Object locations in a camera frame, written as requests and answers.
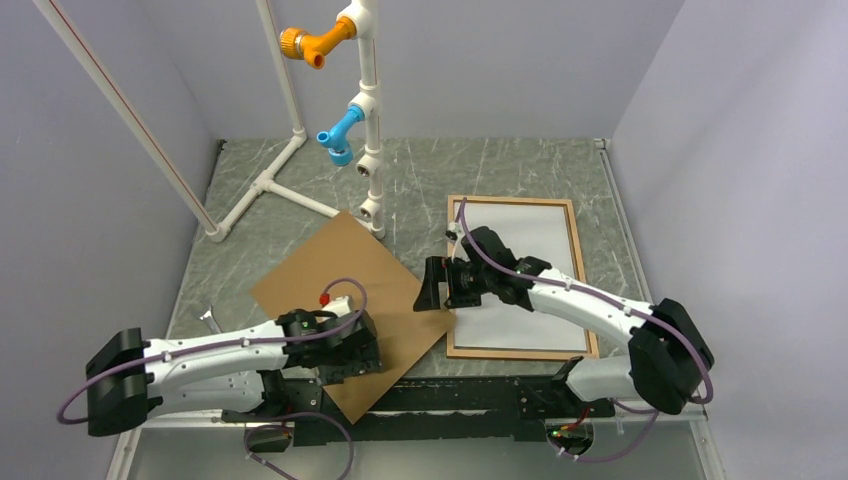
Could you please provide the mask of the glossy room photo print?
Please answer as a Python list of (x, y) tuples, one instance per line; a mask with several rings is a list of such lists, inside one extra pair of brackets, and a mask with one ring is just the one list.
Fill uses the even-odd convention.
[[(574, 277), (570, 229), (563, 206), (506, 204), (470, 199), (466, 223), (496, 232), (517, 258), (534, 256)], [(453, 344), (460, 349), (587, 352), (586, 331), (558, 317), (507, 305), (494, 294), (479, 307), (459, 309)]]

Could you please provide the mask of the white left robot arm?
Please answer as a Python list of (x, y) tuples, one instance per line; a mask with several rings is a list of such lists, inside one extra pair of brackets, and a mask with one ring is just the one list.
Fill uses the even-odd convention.
[(254, 327), (182, 340), (124, 330), (88, 362), (87, 432), (106, 437), (151, 418), (200, 410), (272, 420), (294, 412), (283, 371), (314, 369), (322, 385), (382, 368), (377, 329), (350, 307), (295, 309)]

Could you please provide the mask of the brown backing board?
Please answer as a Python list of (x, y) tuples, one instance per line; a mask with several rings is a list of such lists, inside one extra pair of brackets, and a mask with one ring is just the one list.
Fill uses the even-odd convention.
[(312, 310), (326, 285), (352, 278), (363, 285), (374, 320), (383, 371), (349, 378), (325, 392), (354, 424), (422, 356), (451, 331), (447, 310), (415, 312), (421, 282), (351, 214), (336, 215), (265, 275), (251, 295), (274, 318), (294, 308)]

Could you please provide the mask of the wooden picture frame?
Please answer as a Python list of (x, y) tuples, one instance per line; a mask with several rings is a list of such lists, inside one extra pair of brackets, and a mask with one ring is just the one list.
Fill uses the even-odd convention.
[[(569, 199), (537, 199), (537, 198), (510, 198), (510, 197), (495, 197), (495, 196), (469, 196), (467, 202), (472, 199), (474, 201), (506, 203), (506, 204), (541, 204), (546, 206), (563, 206), (566, 209), (570, 229), (570, 239), (572, 246), (572, 254), (574, 257), (574, 267), (576, 278), (580, 281), (586, 281), (586, 272), (577, 229), (577, 218), (573, 203)], [(598, 357), (600, 354), (597, 335), (584, 329), (587, 333), (589, 350), (587, 352), (553, 352), (553, 351), (512, 351), (512, 350), (484, 350), (484, 349), (460, 349), (454, 346), (454, 329), (447, 334), (446, 341), (446, 356), (449, 358), (460, 359), (484, 359), (484, 360), (526, 360), (526, 361), (564, 361), (576, 356)]]

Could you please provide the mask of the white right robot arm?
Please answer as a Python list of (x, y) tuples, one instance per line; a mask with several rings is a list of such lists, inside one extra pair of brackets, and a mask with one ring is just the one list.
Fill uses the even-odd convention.
[(714, 397), (715, 360), (685, 307), (672, 299), (630, 300), (592, 287), (533, 257), (516, 257), (486, 226), (455, 227), (465, 255), (425, 261), (416, 312), (479, 307), (486, 294), (531, 313), (570, 321), (621, 348), (619, 356), (567, 361), (551, 378), (551, 401), (564, 415), (597, 401), (636, 398), (676, 415)]

